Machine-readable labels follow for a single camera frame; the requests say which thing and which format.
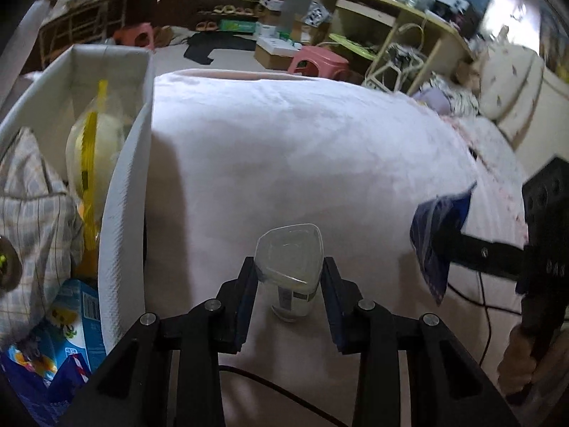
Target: black mount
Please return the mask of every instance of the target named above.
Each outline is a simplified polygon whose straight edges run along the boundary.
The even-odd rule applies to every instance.
[[[360,353],[353,427],[400,425],[398,351],[409,362],[413,426],[517,427],[515,417],[484,372],[443,322],[392,315],[362,299],[324,259],[321,287],[332,340],[343,354]],[[252,257],[216,299],[187,315],[161,321],[140,317],[60,421],[62,427],[166,425],[172,350],[180,350],[176,426],[223,427],[218,353],[245,342],[257,291]]]
[[[487,242],[443,226],[433,236],[437,255],[472,270],[517,281],[521,330],[535,338],[531,356],[541,361],[569,305],[569,163],[553,158],[522,188],[528,244]],[[506,397],[521,405],[531,384]]]

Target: plaid cloth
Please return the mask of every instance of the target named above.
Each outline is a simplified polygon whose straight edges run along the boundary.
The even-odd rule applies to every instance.
[[[83,256],[83,223],[73,198],[29,128],[18,132],[0,161],[0,235],[22,262],[18,286],[0,290],[4,349],[43,319]]]

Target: blue cloth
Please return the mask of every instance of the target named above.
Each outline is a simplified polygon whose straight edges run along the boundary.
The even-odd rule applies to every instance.
[[[445,225],[462,229],[470,209],[470,197],[476,187],[474,183],[461,194],[439,196],[423,202],[417,207],[409,235],[415,248],[419,267],[431,295],[437,305],[445,297],[448,284],[450,262],[440,258],[432,249],[432,238],[437,230]]]

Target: clear plastic cup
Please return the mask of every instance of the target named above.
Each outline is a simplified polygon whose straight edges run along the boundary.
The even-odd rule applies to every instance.
[[[316,225],[271,229],[257,242],[255,265],[271,308],[284,321],[312,309],[324,261],[322,236]]]

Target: black cable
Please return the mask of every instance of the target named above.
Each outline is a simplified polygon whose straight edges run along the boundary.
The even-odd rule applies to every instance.
[[[478,280],[480,281],[480,289],[482,290],[482,303],[484,306],[484,312],[486,313],[486,322],[488,323],[488,340],[486,341],[486,346],[482,352],[482,358],[480,358],[479,366],[482,366],[484,358],[486,358],[486,353],[488,353],[488,347],[490,347],[490,341],[492,339],[492,324],[490,322],[490,313],[488,313],[488,305],[486,304],[486,292],[484,290],[484,282],[482,281],[482,273],[478,272]]]
[[[504,313],[510,313],[510,315],[516,315],[516,316],[521,316],[522,314],[519,311],[516,310],[510,310],[508,308],[503,308],[503,307],[499,307],[497,305],[485,305],[485,304],[481,304],[480,302],[477,302],[474,299],[471,299],[470,297],[467,297],[466,295],[464,295],[460,290],[457,290],[457,288],[453,287],[452,284],[448,284],[448,288],[450,290],[452,290],[456,295],[458,295],[460,298],[466,300],[469,304],[473,304],[476,305],[477,307],[480,308],[488,308],[490,310],[497,310],[497,311],[503,311]]]
[[[336,419],[334,416],[329,415],[326,411],[322,411],[320,408],[317,408],[316,406],[309,403],[308,401],[296,396],[295,394],[289,392],[288,390],[285,390],[281,386],[273,384],[271,381],[263,379],[262,377],[257,376],[256,374],[253,374],[252,372],[249,372],[248,370],[239,369],[239,368],[236,368],[233,366],[225,366],[222,364],[219,365],[219,370],[224,370],[226,372],[232,372],[234,374],[238,374],[240,376],[243,376],[244,378],[254,380],[258,384],[264,385],[265,387],[268,387],[271,390],[274,390],[275,392],[278,392],[279,394],[284,395],[289,400],[292,400],[295,403],[302,406],[303,408],[306,408],[309,411],[312,411],[315,415],[318,415],[321,418],[326,419],[328,422],[336,425],[337,427],[348,427],[348,425],[343,423],[341,420]]]

